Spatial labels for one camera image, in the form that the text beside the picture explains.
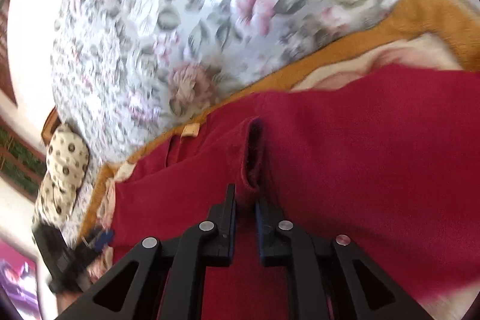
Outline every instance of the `framed picture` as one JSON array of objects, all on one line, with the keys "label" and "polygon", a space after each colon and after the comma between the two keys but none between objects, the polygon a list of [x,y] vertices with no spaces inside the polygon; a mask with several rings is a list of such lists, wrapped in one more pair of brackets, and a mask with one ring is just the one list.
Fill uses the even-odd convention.
[{"label": "framed picture", "polygon": [[35,202],[46,171],[45,156],[25,142],[0,117],[0,178]]},{"label": "framed picture", "polygon": [[37,265],[0,237],[0,285],[24,320],[41,320]]}]

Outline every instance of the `bedspread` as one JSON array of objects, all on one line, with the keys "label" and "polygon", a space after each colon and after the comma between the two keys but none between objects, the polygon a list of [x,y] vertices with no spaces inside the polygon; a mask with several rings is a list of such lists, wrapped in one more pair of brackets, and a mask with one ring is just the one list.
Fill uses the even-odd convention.
[{"label": "bedspread", "polygon": [[243,87],[374,26],[396,2],[62,0],[53,94],[60,118],[91,151],[67,241],[76,237],[100,164],[124,160]]}]

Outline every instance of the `purple picture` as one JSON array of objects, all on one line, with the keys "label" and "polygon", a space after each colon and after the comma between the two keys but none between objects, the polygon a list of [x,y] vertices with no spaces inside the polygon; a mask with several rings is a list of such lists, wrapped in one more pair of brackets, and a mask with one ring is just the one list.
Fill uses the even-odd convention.
[{"label": "purple picture", "polygon": [[0,239],[0,284],[25,320],[41,320],[35,262]]}]

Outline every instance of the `green patterned curtain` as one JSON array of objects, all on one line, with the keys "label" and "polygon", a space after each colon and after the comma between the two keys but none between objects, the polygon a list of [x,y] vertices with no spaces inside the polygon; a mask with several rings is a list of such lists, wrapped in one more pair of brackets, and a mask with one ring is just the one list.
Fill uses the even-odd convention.
[{"label": "green patterned curtain", "polygon": [[0,125],[0,176],[13,182],[31,200],[47,171],[45,161],[36,157],[18,137]]}]

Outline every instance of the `pillow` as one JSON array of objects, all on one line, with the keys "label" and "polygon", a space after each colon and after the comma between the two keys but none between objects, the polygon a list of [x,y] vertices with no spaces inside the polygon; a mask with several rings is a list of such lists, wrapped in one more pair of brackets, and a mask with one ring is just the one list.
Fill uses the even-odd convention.
[{"label": "pillow", "polygon": [[35,214],[44,223],[61,227],[69,218],[76,199],[76,192],[59,188],[49,173],[45,175],[35,202]]},{"label": "pillow", "polygon": [[76,192],[85,176],[88,148],[67,124],[53,134],[46,155],[46,168],[53,183],[65,192]]}]

